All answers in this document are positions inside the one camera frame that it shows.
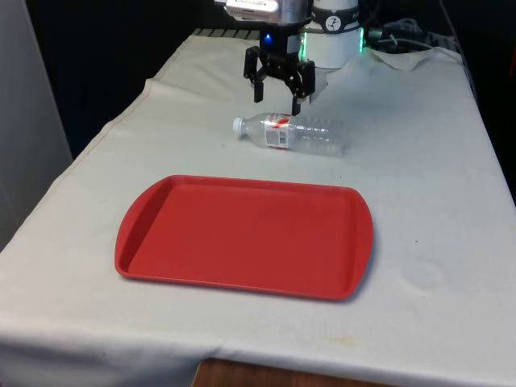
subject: green light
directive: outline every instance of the green light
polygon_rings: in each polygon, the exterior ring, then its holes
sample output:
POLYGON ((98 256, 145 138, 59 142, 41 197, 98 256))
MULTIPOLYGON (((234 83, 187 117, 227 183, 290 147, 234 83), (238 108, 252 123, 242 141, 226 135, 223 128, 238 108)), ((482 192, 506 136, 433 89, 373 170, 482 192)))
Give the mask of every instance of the green light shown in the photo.
POLYGON ((308 34, 303 32, 301 35, 301 48, 299 49, 299 60, 306 60, 306 45, 308 44, 308 34))
POLYGON ((360 46, 358 47, 358 51, 362 52, 364 50, 365 46, 365 39, 364 39, 364 29, 360 29, 360 46))

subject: wooden floor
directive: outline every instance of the wooden floor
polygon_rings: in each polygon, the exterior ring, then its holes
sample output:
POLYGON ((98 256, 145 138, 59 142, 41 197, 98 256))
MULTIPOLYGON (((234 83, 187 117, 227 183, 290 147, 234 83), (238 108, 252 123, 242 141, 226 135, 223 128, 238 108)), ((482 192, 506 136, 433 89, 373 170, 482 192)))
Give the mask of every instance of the wooden floor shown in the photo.
POLYGON ((206 360, 199 366, 192 387, 387 387, 364 381, 323 377, 279 368, 206 360))

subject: white cloth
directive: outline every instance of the white cloth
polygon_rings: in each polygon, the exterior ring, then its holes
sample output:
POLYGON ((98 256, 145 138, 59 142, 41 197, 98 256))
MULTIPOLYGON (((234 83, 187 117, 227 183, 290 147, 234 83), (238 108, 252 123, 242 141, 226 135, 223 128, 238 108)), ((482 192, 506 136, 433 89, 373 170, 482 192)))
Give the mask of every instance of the white cloth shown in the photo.
POLYGON ((252 43, 190 37, 0 255, 0 382, 181 386, 213 356, 401 386, 515 386, 516 211, 463 69, 442 53, 410 73, 358 56, 302 107, 347 123, 346 155, 309 156, 235 138, 234 117, 290 108, 270 79, 252 102, 252 43), (359 293, 124 280, 119 224, 173 174, 358 189, 376 233, 359 293))

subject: bottle label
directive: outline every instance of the bottle label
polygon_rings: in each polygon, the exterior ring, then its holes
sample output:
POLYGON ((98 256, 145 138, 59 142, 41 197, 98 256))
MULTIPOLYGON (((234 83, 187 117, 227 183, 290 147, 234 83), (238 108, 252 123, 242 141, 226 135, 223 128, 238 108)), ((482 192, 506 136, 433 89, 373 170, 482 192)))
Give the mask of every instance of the bottle label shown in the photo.
POLYGON ((265 125, 265 143, 268 147, 288 149, 290 116, 271 114, 265 125))

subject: black background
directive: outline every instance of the black background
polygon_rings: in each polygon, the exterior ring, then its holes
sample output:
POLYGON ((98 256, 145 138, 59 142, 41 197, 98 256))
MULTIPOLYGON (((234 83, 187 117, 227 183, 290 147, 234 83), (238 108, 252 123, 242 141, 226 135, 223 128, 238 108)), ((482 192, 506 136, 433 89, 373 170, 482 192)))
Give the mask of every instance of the black background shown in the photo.
MULTIPOLYGON (((376 0, 368 1, 373 8, 376 0)), ((514 195, 516 91, 509 77, 516 43, 514 2, 444 2, 514 195)), ((155 75, 194 28, 233 24, 212 0, 27 0, 27 5, 74 156, 138 96, 145 79, 155 75)), ((402 17, 417 19, 427 30, 450 33, 437 0, 382 0, 382 23, 402 17)))

